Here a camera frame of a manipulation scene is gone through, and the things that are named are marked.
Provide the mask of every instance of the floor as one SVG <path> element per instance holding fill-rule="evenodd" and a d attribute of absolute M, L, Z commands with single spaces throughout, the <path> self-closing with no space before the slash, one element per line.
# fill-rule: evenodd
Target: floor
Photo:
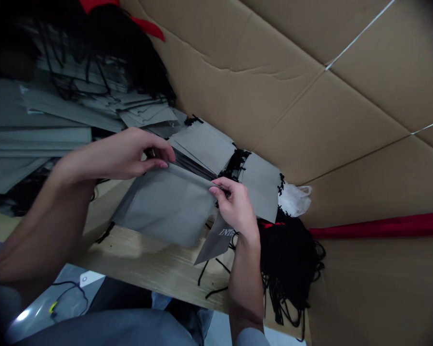
<path fill-rule="evenodd" d="M 79 282 L 80 275 L 86 270 L 71 264 L 66 264 L 63 270 L 58 275 L 55 282 L 62 281 L 75 281 Z M 89 301 L 95 297 L 98 289 L 103 283 L 103 279 L 97 280 L 84 287 L 85 294 Z M 55 300 L 64 292 L 68 287 L 51 286 L 44 293 L 42 293 L 25 311 L 9 327 L 6 338 L 10 343 L 17 342 L 23 338 L 32 335 L 54 323 L 51 320 L 49 309 Z M 154 305 L 158 308 L 163 305 L 165 307 L 169 302 L 167 297 L 153 293 Z M 72 289 L 64 297 L 59 299 L 56 316 L 57 321 L 62 321 L 72 318 L 81 314 L 86 303 L 80 291 Z M 275 330 L 265 328 L 265 335 L 271 346 L 294 346 L 304 345 L 305 342 L 300 343 L 294 337 L 285 335 Z M 206 346 L 230 346 L 231 334 L 229 331 L 229 318 L 227 314 L 221 312 L 214 312 L 210 328 L 205 339 Z"/>

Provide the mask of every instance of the gray sleeve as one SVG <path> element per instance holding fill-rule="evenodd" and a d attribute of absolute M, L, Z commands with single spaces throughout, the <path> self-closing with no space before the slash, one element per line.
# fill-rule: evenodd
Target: gray sleeve
<path fill-rule="evenodd" d="M 239 333 L 235 346 L 269 346 L 269 342 L 258 329 L 245 328 Z"/>
<path fill-rule="evenodd" d="M 10 323 L 20 314 L 21 296 L 15 289 L 0 285 L 0 327 L 5 332 Z"/>

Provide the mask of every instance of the table surface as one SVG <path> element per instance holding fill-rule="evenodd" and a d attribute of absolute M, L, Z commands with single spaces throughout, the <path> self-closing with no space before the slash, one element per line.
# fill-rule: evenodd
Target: table surface
<path fill-rule="evenodd" d="M 169 297 L 228 313 L 227 291 L 205 299 L 210 291 L 228 285 L 229 274 L 221 264 L 214 259 L 210 260 L 202 276 L 201 285 L 197 285 L 204 263 L 196 266 L 193 264 L 204 238 L 196 248 L 186 249 L 115 226 L 101 244 L 94 244 L 106 230 L 109 218 L 132 182 L 133 180 L 110 181 L 97 186 L 98 197 L 90 204 L 82 241 L 71 263 Z M 6 240 L 19 221 L 20 218 L 0 214 L 0 242 Z M 218 259 L 231 269 L 234 252 L 228 250 L 218 256 Z M 293 306 L 289 306 L 289 311 L 295 316 L 296 309 Z M 300 328 L 294 328 L 287 321 L 284 326 L 275 322 L 269 295 L 265 326 L 297 338 L 301 337 Z M 310 344 L 307 313 L 305 340 Z"/>

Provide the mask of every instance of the cardboard box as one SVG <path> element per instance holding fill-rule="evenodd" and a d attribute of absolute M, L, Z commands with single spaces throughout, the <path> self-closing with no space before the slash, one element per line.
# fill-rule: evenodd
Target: cardboard box
<path fill-rule="evenodd" d="M 122 6 L 163 30 L 165 43 L 152 40 L 186 113 L 313 187 L 306 225 L 433 212 L 430 3 Z M 323 245 L 326 269 L 310 295 L 314 345 L 433 345 L 433 238 Z"/>

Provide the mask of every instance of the white lettering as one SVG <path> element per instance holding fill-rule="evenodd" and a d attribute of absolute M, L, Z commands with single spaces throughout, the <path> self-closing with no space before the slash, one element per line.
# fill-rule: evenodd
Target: white lettering
<path fill-rule="evenodd" d="M 223 230 L 220 232 L 219 235 L 232 236 L 233 234 L 234 234 L 234 230 L 233 229 L 223 228 Z"/>

